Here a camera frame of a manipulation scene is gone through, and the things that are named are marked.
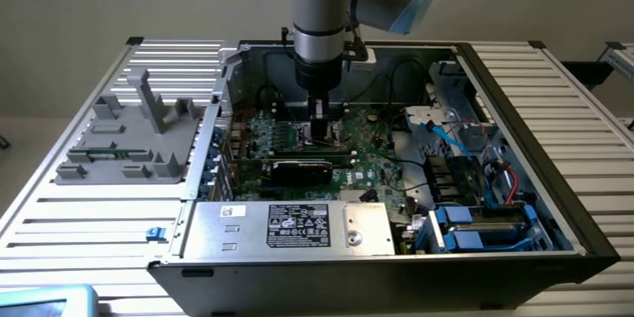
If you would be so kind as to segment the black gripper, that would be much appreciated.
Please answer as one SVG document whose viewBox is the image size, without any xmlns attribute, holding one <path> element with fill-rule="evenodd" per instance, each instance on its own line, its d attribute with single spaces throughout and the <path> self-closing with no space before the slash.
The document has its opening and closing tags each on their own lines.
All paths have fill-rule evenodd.
<svg viewBox="0 0 634 317">
<path fill-rule="evenodd" d="M 295 79 L 307 91 L 310 119 L 323 120 L 329 115 L 329 93 L 341 84 L 343 57 L 327 62 L 295 58 Z"/>
</svg>

